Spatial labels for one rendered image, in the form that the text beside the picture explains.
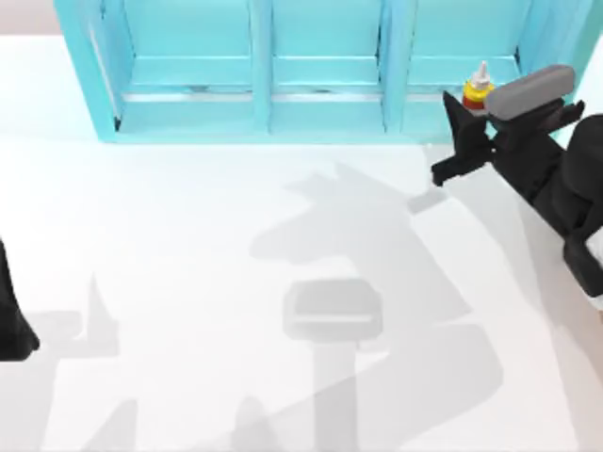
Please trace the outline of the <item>red and yellow bottle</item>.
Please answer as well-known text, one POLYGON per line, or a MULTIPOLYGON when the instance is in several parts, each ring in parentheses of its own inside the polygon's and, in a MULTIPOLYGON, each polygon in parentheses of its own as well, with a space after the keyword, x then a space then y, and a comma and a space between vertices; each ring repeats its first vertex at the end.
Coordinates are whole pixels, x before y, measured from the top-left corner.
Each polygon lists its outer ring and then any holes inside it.
POLYGON ((483 60, 479 68, 466 80, 463 87, 463 105, 470 110, 483 110, 487 95, 495 88, 483 60))

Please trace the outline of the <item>pale grey rounded box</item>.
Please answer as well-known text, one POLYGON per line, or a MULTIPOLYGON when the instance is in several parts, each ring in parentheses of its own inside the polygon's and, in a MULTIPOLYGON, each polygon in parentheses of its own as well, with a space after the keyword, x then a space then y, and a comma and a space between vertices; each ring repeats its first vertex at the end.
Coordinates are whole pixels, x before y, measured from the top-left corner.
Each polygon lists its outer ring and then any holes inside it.
POLYGON ((571 66, 550 65, 492 90, 484 108, 494 118, 510 121, 571 93, 575 80, 571 66))

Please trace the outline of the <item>light blue rack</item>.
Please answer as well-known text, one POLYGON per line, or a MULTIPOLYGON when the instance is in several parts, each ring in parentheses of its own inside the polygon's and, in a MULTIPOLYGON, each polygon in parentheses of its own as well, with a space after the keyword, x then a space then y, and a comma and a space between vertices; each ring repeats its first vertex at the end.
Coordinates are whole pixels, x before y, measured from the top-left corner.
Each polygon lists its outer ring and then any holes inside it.
POLYGON ((448 142, 442 95, 583 75, 603 0, 53 0, 106 143, 448 142))

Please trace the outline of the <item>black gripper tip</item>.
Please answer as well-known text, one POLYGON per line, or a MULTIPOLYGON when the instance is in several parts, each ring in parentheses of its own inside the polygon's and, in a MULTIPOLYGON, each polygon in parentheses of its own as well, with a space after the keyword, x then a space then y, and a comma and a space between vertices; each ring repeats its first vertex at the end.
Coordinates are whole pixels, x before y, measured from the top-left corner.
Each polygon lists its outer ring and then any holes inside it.
POLYGON ((6 248, 0 239, 0 363, 25 361, 40 345, 16 298, 6 248))

